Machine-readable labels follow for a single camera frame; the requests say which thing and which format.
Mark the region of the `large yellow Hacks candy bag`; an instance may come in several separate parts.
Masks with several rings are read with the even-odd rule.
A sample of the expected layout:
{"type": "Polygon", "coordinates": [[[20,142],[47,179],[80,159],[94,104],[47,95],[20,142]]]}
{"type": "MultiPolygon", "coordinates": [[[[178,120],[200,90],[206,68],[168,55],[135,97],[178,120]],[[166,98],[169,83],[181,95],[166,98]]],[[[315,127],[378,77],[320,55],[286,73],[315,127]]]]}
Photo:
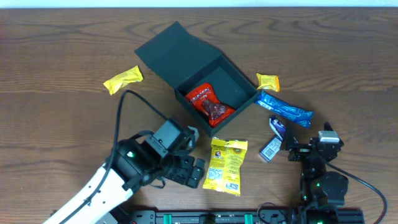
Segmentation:
{"type": "Polygon", "coordinates": [[[240,168],[247,151],[247,141],[213,138],[211,158],[203,188],[240,197],[240,168]]]}

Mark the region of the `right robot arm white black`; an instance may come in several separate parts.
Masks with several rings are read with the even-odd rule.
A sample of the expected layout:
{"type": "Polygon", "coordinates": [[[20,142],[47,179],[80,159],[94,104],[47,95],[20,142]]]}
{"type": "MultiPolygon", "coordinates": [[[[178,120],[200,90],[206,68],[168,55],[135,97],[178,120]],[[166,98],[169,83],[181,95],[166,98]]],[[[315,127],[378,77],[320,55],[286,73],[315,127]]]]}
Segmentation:
{"type": "Polygon", "coordinates": [[[286,214],[287,223],[338,223],[338,208],[345,204],[348,178],[327,171],[326,163],[337,157],[343,141],[326,122],[318,136],[308,144],[300,144],[288,124],[281,149],[289,152],[288,160],[299,162],[300,199],[302,204],[286,214]]]}

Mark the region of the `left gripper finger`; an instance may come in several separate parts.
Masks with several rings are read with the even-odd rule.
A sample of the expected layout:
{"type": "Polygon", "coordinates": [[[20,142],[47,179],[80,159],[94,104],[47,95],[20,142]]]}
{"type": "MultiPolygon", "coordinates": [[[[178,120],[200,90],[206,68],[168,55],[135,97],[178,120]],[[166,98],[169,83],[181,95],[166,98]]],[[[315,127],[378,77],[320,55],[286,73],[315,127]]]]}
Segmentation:
{"type": "Polygon", "coordinates": [[[195,165],[192,167],[192,171],[190,172],[187,179],[187,186],[193,189],[197,189],[199,182],[204,176],[204,166],[205,161],[203,159],[197,159],[195,165]]]}
{"type": "Polygon", "coordinates": [[[192,173],[195,158],[192,156],[173,156],[172,170],[169,172],[169,179],[186,185],[192,173]]]}

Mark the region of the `yellow snack bar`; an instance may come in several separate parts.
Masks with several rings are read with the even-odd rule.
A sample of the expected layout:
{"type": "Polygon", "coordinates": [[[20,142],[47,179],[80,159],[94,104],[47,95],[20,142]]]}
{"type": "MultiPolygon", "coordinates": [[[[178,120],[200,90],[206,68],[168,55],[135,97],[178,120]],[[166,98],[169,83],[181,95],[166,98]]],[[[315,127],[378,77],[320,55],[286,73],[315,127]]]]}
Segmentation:
{"type": "Polygon", "coordinates": [[[139,66],[136,65],[125,72],[122,72],[109,80],[106,80],[103,85],[109,91],[110,95],[115,94],[120,89],[124,88],[126,85],[135,82],[143,81],[144,77],[139,69],[139,66]]]}

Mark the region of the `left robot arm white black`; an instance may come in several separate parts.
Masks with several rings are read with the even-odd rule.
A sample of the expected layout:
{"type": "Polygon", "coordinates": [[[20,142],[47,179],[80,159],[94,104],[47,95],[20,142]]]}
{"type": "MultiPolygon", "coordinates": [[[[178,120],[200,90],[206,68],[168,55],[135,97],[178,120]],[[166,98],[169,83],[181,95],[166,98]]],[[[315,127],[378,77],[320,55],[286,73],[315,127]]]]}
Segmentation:
{"type": "Polygon", "coordinates": [[[156,132],[144,130],[117,142],[88,183],[47,223],[97,223],[154,180],[197,188],[205,161],[190,153],[198,138],[197,128],[168,119],[156,132]]]}

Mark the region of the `red snack packet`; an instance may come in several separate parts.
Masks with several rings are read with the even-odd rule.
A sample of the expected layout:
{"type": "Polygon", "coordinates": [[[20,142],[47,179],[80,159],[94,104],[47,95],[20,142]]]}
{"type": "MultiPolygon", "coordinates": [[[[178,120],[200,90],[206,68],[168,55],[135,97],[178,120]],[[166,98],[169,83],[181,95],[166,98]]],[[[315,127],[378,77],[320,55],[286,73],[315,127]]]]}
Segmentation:
{"type": "Polygon", "coordinates": [[[209,125],[215,128],[235,112],[216,96],[213,86],[204,83],[185,95],[185,99],[199,112],[208,117],[209,125]]]}

